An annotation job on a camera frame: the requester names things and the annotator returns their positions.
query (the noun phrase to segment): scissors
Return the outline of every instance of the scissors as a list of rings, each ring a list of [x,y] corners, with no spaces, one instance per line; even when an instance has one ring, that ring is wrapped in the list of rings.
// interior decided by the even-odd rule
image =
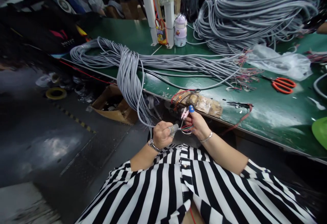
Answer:
[[[159,30],[163,30],[165,28],[165,22],[162,19],[156,18],[155,22]]]
[[[272,82],[272,86],[275,88],[275,90],[284,93],[284,94],[291,94],[293,93],[292,88],[296,86],[296,83],[294,83],[292,80],[287,78],[267,78],[263,75],[261,75],[262,78],[270,80]]]

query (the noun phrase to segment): bracelet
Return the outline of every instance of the bracelet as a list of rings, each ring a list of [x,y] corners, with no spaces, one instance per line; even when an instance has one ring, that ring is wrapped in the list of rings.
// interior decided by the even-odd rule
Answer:
[[[213,132],[211,132],[210,135],[206,139],[204,139],[204,140],[202,140],[200,142],[201,143],[206,142],[207,140],[209,140],[212,137],[212,134],[213,134]]]

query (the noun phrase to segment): pink clip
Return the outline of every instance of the pink clip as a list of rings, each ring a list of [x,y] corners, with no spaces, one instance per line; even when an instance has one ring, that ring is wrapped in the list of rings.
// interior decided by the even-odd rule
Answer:
[[[188,109],[187,108],[184,108],[184,110],[182,112],[181,119],[182,120],[185,120],[187,118],[187,116],[188,116],[188,113],[189,113]]]

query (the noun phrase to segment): green object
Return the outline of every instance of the green object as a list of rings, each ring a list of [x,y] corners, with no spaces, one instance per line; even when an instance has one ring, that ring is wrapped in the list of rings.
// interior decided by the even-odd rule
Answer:
[[[312,124],[312,132],[319,143],[327,150],[327,117],[316,120]]]
[[[97,38],[98,36],[105,37],[117,43],[124,44],[130,50],[136,51],[139,54],[151,55],[155,51],[155,55],[214,54],[205,44],[193,46],[187,44],[182,48],[173,47],[172,49],[167,49],[160,45],[151,46],[152,39],[147,21],[104,18],[93,29],[84,30],[92,38]],[[192,33],[192,29],[188,29],[188,41],[197,42],[193,38]],[[295,43],[300,44],[298,53],[304,53],[310,49],[312,51],[327,51],[327,35],[322,34],[308,34],[304,38],[282,43],[278,45],[277,51],[281,53],[289,51],[288,49]],[[104,68],[97,69],[96,71],[104,75],[116,77],[117,70],[118,68]],[[227,86],[221,85],[210,90],[201,91],[201,95],[213,98],[221,104],[223,112],[220,121],[223,123],[234,125],[246,112],[245,109],[236,109],[235,107],[227,106],[227,101],[252,103],[254,108],[250,116],[239,125],[240,129],[284,148],[294,149],[315,157],[327,157],[327,151],[317,141],[311,131],[311,125],[315,120],[327,117],[327,110],[319,110],[316,104],[308,98],[311,97],[321,105],[327,107],[327,100],[321,98],[312,88],[313,82],[321,76],[318,70],[313,71],[316,73],[304,81],[296,82],[297,85],[293,89],[294,92],[289,95],[277,92],[272,87],[271,82],[264,79],[260,79],[259,82],[253,81],[251,85],[256,87],[254,91],[228,92],[226,91]],[[268,71],[265,71],[264,75],[271,78],[282,76]],[[217,82],[211,78],[201,77],[164,78],[180,86],[195,87],[199,85],[198,88]],[[171,99],[178,91],[177,88],[160,81],[150,74],[145,74],[144,82],[144,89],[165,99]]]

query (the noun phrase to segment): fingernail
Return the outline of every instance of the fingernail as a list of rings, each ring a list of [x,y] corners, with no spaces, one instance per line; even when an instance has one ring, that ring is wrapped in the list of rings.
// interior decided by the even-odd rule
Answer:
[[[194,108],[193,108],[192,105],[190,105],[190,106],[188,107],[188,111],[191,112],[191,113],[194,112]]]

